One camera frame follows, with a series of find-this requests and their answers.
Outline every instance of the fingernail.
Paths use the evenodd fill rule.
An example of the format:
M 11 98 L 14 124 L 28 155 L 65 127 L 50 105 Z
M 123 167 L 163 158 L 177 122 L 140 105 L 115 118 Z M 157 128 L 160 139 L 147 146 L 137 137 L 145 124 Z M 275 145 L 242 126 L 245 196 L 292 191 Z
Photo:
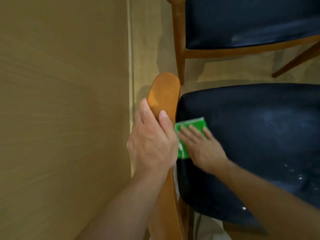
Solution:
M 168 118 L 169 116 L 167 115 L 167 112 L 164 110 L 161 110 L 160 115 L 162 118 Z

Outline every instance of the beige wall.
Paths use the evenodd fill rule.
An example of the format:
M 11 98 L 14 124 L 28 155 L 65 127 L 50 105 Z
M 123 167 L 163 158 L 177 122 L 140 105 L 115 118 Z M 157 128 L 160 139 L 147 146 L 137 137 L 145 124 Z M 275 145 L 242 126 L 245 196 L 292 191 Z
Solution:
M 73 239 L 130 179 L 126 0 L 0 0 L 0 238 Z

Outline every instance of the green sponge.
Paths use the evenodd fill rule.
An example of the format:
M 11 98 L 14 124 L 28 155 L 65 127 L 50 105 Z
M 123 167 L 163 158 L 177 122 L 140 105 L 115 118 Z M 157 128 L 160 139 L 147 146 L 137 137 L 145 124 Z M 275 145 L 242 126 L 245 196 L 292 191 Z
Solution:
M 198 119 L 193 119 L 193 120 L 186 120 L 186 121 L 181 121 L 178 122 L 174 125 L 174 130 L 176 131 L 176 133 L 178 131 L 180 131 L 180 127 L 184 126 L 186 128 L 189 127 L 189 125 L 193 125 L 195 128 L 198 129 L 198 131 L 200 131 L 203 134 L 203 127 L 207 128 L 207 124 L 205 121 L 204 117 L 198 118 Z M 179 147 L 178 147 L 178 159 L 187 159 L 190 158 L 187 149 L 186 149 L 186 145 L 179 139 Z

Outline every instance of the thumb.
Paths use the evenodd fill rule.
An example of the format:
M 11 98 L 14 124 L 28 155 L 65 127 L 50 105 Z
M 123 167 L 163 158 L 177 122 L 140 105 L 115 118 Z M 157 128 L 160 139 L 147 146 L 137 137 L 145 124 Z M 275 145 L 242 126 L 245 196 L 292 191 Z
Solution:
M 159 124 L 169 139 L 176 136 L 174 125 L 164 110 L 159 114 Z

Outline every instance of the upholstery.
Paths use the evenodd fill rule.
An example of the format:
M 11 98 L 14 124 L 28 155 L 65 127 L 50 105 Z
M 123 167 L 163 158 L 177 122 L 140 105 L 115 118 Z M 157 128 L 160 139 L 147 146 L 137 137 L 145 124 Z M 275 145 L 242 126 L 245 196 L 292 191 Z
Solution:
M 199 117 L 230 160 L 320 208 L 320 85 L 268 83 L 184 94 L 176 121 Z M 242 202 L 191 159 L 177 161 L 177 177 L 181 197 L 196 212 L 258 226 Z
M 186 0 L 186 48 L 237 48 L 320 34 L 320 0 Z

